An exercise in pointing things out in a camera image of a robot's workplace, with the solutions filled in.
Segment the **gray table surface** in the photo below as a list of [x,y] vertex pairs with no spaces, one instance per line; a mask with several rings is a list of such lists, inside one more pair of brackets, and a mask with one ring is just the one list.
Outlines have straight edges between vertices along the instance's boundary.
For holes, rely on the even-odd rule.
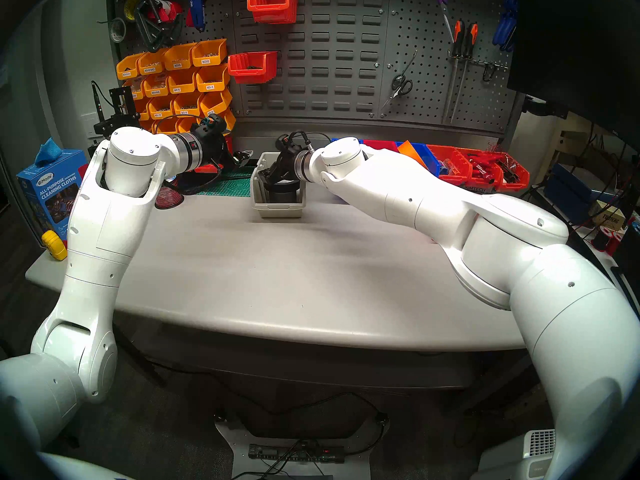
[[[249,198],[188,196],[153,210],[116,309],[227,334],[415,351],[523,348],[509,311],[458,282],[442,249],[318,185],[299,219],[262,219]],[[48,251],[26,278],[59,291]]]

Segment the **cleaning cloth box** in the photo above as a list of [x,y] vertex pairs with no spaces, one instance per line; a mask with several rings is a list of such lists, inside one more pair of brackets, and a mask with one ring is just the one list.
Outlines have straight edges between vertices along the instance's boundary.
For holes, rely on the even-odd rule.
[[62,150],[49,139],[40,146],[35,163],[16,176],[42,232],[54,231],[67,240],[69,215],[87,166],[84,151]]

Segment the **cardboard box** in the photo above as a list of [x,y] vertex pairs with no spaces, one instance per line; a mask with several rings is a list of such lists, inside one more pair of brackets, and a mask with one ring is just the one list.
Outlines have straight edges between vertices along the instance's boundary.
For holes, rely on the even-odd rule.
[[65,149],[53,163],[33,164],[16,175],[43,233],[54,231],[67,240],[69,215],[87,166],[84,151]]
[[[606,207],[607,204],[604,201],[594,201],[589,210],[589,215],[595,215]],[[612,231],[619,231],[625,225],[625,215],[615,205],[609,206],[606,211],[593,217],[592,220],[596,225],[603,225]]]

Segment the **gray pegboard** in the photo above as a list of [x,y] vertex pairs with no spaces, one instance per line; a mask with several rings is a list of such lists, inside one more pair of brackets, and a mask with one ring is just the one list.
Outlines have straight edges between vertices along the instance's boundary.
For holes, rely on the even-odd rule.
[[369,119],[378,110],[389,0],[298,0],[295,24],[259,24],[233,0],[238,53],[278,51],[278,75],[242,86],[249,117]]
[[[474,58],[509,66],[510,55],[491,44],[502,11],[502,0],[449,0],[452,25],[457,19],[478,22]],[[239,118],[373,119],[391,126],[441,126],[453,60],[448,58],[451,45],[437,0],[299,0],[296,23],[278,25],[254,22],[247,0],[207,0],[205,21],[202,33],[183,27],[180,43],[226,37],[230,55],[278,51],[278,75],[272,81],[229,83],[232,109]],[[415,49],[418,55],[406,74],[413,91],[381,110],[393,77]],[[121,45],[123,56],[140,51],[140,39]],[[460,61],[454,94],[462,71]],[[498,69],[491,82],[483,82],[482,73],[482,66],[469,63],[451,125],[501,135],[515,92],[506,88],[507,70]]]
[[[510,66],[511,55],[501,52],[491,41],[503,12],[503,0],[449,0],[449,20],[453,27],[462,19],[468,26],[478,23],[478,37],[473,58]],[[406,72],[413,81],[413,90],[396,97],[377,115],[384,120],[416,124],[442,124],[449,79],[454,60],[449,57],[449,33],[437,0],[390,0],[385,68],[382,79],[383,96],[391,95],[391,81],[410,62]],[[456,84],[450,105],[460,89],[464,62],[458,62]],[[460,90],[454,127],[503,133],[509,120],[515,92],[507,89],[508,70],[497,69],[490,82],[482,80],[484,67],[469,63]]]

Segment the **gray carpet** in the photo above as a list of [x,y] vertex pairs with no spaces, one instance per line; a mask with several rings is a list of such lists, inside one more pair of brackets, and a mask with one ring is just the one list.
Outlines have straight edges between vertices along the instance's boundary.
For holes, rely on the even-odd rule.
[[[0,216],[0,338],[27,353],[31,337],[56,303],[57,294],[24,280],[40,254],[17,213]],[[114,320],[132,334],[134,317]],[[263,437],[347,437],[371,414],[362,402],[343,397],[322,407],[274,418],[220,388],[210,376],[159,370],[166,388],[150,383],[119,358],[104,404],[85,404],[48,452],[78,458],[137,480],[224,479],[231,477],[232,453],[215,428],[215,413],[236,414]],[[271,409],[322,399],[341,388],[223,375],[225,382]],[[486,447],[530,430],[546,428],[546,406],[517,423],[484,413],[447,418],[441,412],[457,391],[411,391],[408,395],[362,392],[390,416],[390,428],[371,456],[373,480],[465,480]]]

